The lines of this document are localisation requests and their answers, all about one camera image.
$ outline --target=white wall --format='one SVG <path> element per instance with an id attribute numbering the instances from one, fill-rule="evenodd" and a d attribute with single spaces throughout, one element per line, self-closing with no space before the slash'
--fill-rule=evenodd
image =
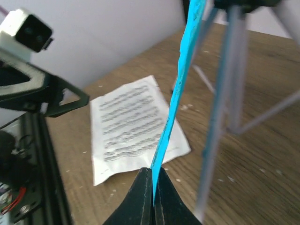
<path id="1" fill-rule="evenodd" d="M 288 0 L 295 13 L 300 0 Z M 85 87 L 184 26 L 181 0 L 1 0 L 47 22 L 55 41 L 33 63 Z M 250 16 L 250 30 L 288 37 L 268 9 Z M 217 23 L 224 23 L 222 14 Z M 0 109 L 0 126 L 19 113 Z"/>

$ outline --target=brown wooden surface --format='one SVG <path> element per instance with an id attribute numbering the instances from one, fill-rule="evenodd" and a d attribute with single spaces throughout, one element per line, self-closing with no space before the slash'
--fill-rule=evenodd
<path id="1" fill-rule="evenodd" d="M 215 25 L 196 57 L 214 81 L 224 27 Z M 182 31 L 145 51 L 86 88 L 91 99 L 122 84 L 154 75 L 167 101 L 177 74 Z M 289 39 L 250 33 L 244 117 L 263 113 L 300 87 L 300 54 Z M 193 209 L 212 94 L 191 70 L 178 121 L 192 152 L 164 165 L 184 203 Z M 72 215 L 77 225 L 100 225 L 126 195 L 136 171 L 112 176 L 93 187 L 90 108 L 49 119 Z M 218 152 L 206 210 L 208 225 L 296 225 L 300 222 L 300 104 L 244 135 L 226 135 Z"/>

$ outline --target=bolt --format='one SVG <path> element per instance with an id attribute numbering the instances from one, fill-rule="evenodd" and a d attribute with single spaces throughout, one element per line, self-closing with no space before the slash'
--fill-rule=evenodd
<path id="1" fill-rule="evenodd" d="M 29 206 L 29 205 L 24 205 L 24 206 L 21 207 L 20 213 L 21 213 L 22 215 L 24 215 L 24 214 L 28 213 L 29 210 L 30 210 L 30 206 Z"/>

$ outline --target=tripod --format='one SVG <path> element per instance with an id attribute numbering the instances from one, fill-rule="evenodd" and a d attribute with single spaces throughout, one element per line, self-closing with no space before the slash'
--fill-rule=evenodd
<path id="1" fill-rule="evenodd" d="M 290 36 L 298 45 L 300 45 L 300 25 L 297 22 L 296 17 L 289 11 L 286 1 L 282 0 L 275 7 L 270 7 L 270 9 L 288 31 Z M 218 8 L 212 8 L 206 22 L 204 22 L 198 37 L 196 48 L 194 49 L 193 58 L 197 53 L 197 49 L 201 48 L 218 11 Z M 244 126 L 240 125 L 245 85 L 245 67 L 248 54 L 248 30 L 246 28 L 247 13 L 243 13 L 242 6 L 239 5 L 228 6 L 226 13 L 228 25 L 221 51 L 216 87 L 213 87 L 205 74 L 201 71 L 200 67 L 197 65 L 192 66 L 208 88 L 214 93 L 209 130 L 205 149 L 203 151 L 198 197 L 195 206 L 195 216 L 200 222 L 203 222 L 205 207 L 209 197 L 219 140 L 224 134 L 222 124 L 225 114 L 228 116 L 229 123 L 226 131 L 235 135 L 240 135 L 300 100 L 300 90 L 298 90 L 264 114 L 254 118 L 248 124 Z"/>

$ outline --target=cyan strip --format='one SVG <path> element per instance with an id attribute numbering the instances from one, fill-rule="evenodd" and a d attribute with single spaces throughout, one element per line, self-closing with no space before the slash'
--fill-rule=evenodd
<path id="1" fill-rule="evenodd" d="M 165 157 L 165 151 L 168 147 L 171 131 L 180 103 L 180 98 L 183 93 L 184 85 L 187 79 L 188 70 L 191 64 L 194 47 L 198 38 L 205 5 L 206 0 L 190 1 L 187 25 L 184 30 L 180 44 L 180 57 L 178 60 L 178 78 L 170 102 L 168 119 L 165 124 L 163 133 L 160 137 L 160 140 L 158 142 L 157 149 L 151 164 L 153 199 L 155 199 L 159 171 Z"/>

